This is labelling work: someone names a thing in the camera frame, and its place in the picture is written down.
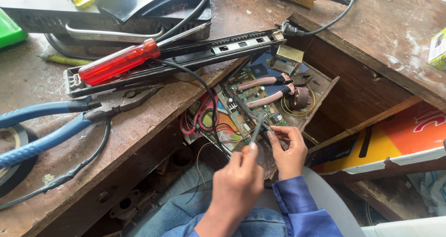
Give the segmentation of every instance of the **workbench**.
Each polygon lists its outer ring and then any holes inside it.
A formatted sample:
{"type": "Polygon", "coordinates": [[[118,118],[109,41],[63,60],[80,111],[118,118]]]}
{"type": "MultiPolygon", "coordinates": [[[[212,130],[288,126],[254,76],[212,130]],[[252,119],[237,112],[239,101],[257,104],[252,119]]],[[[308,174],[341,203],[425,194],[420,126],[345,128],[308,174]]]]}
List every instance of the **workbench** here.
{"type": "MultiPolygon", "coordinates": [[[[312,10],[286,0],[211,0],[210,38],[274,28],[290,18],[315,30],[337,17],[345,6],[317,0],[312,10]]],[[[337,24],[316,37],[291,39],[305,51],[304,60],[331,79],[340,80],[305,128],[315,147],[323,147],[376,123],[420,100],[446,111],[446,73],[428,66],[426,46],[446,27],[440,0],[358,0],[337,24]]],[[[28,105],[67,100],[63,65],[36,55],[53,52],[43,35],[0,50],[0,113],[28,105]]],[[[241,59],[206,67],[203,79],[215,85],[241,59]]],[[[63,186],[0,211],[4,236],[81,236],[169,152],[158,144],[181,143],[177,117],[205,92],[198,81],[162,80],[166,85],[141,106],[118,114],[104,151],[63,186]],[[114,182],[124,184],[116,189],[114,182]]],[[[41,117],[24,123],[39,137],[64,125],[75,114],[41,117]]],[[[33,191],[86,159],[97,148],[104,124],[90,126],[67,142],[42,153],[30,175],[9,201],[33,191]]]]}

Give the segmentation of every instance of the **red screwdriver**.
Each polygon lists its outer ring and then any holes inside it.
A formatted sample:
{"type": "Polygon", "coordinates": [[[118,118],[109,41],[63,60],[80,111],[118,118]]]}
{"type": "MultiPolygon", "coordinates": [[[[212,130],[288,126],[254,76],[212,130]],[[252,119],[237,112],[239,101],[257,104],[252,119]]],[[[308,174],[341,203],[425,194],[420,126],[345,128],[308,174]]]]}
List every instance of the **red screwdriver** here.
{"type": "Polygon", "coordinates": [[[137,46],[127,47],[107,57],[89,63],[79,69],[81,80],[89,85],[98,84],[104,80],[123,73],[142,64],[148,58],[157,58],[161,55],[160,47],[182,39],[199,30],[205,29],[211,22],[189,29],[179,35],[163,40],[158,44],[153,39],[145,40],[137,46]]]}

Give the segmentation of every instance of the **cardboard box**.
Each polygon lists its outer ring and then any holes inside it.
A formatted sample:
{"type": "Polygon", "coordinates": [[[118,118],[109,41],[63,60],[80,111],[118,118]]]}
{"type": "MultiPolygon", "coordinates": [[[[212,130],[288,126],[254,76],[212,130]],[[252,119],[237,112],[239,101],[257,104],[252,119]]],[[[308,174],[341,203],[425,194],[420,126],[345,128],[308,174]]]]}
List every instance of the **cardboard box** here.
{"type": "Polygon", "coordinates": [[[446,70],[446,28],[430,41],[429,65],[446,70]]]}
{"type": "Polygon", "coordinates": [[[444,139],[446,113],[426,102],[420,102],[369,130],[362,130],[344,148],[336,149],[336,145],[339,146],[342,141],[330,146],[334,150],[329,155],[339,155],[339,158],[313,166],[312,169],[321,175],[331,175],[341,170],[358,174],[384,169],[385,160],[400,166],[434,160],[446,156],[444,139]],[[346,149],[346,154],[341,154],[341,149],[346,149]]]}

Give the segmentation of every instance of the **green plastic container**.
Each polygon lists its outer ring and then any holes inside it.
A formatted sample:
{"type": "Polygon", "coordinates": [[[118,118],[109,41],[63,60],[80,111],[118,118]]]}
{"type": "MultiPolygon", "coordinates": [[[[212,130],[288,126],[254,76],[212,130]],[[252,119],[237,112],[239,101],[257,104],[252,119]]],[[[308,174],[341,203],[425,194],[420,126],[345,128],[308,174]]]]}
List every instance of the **green plastic container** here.
{"type": "Polygon", "coordinates": [[[28,34],[0,9],[0,48],[24,41],[28,34]]]}

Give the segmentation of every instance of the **person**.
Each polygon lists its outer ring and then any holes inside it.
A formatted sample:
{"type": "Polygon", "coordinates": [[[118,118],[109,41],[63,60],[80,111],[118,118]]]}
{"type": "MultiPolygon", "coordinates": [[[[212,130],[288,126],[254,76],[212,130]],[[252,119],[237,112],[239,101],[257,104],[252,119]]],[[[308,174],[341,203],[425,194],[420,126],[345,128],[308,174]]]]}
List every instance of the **person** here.
{"type": "Polygon", "coordinates": [[[170,199],[135,237],[341,237],[332,217],[318,209],[302,176],[307,148],[299,129],[271,129],[276,135],[267,134],[279,172],[272,187],[282,213],[254,206],[264,189],[264,170],[256,163],[257,146],[251,144],[215,172],[212,195],[194,206],[186,205],[191,194],[170,199]]]}

